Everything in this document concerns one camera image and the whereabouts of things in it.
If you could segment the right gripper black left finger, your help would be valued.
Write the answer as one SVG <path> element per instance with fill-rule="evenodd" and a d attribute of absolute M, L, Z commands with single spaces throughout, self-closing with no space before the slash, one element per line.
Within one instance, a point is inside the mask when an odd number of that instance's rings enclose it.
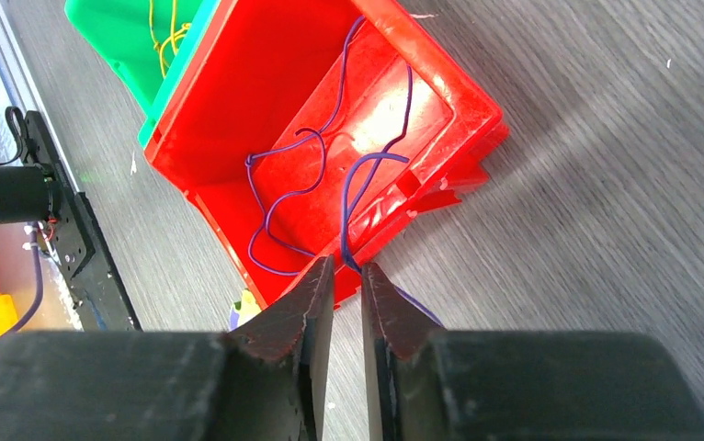
<path fill-rule="evenodd" d="M 0 440 L 318 440 L 335 263 L 230 332 L 0 341 Z"/>

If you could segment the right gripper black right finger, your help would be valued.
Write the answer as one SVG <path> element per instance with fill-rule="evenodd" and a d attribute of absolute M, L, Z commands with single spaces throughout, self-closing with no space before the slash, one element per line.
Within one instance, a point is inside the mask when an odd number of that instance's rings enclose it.
<path fill-rule="evenodd" d="M 376 264 L 361 274 L 373 440 L 704 440 L 704 414 L 645 334 L 449 330 Z"/>

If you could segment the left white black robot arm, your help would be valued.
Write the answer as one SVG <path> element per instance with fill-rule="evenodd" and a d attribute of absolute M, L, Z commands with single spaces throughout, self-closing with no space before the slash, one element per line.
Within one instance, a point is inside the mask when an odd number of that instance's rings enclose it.
<path fill-rule="evenodd" d="M 11 106 L 6 125 L 16 153 L 0 159 L 0 225 L 56 221 L 69 182 L 45 118 Z"/>

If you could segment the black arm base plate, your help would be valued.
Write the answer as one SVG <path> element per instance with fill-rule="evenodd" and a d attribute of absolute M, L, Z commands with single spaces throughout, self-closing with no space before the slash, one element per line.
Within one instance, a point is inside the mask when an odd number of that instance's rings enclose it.
<path fill-rule="evenodd" d="M 87 331 L 140 331 L 105 236 L 86 194 L 75 188 L 44 117 L 35 110 L 25 116 L 30 164 L 50 173 L 59 202 L 52 209 L 51 247 L 68 285 L 72 310 Z"/>

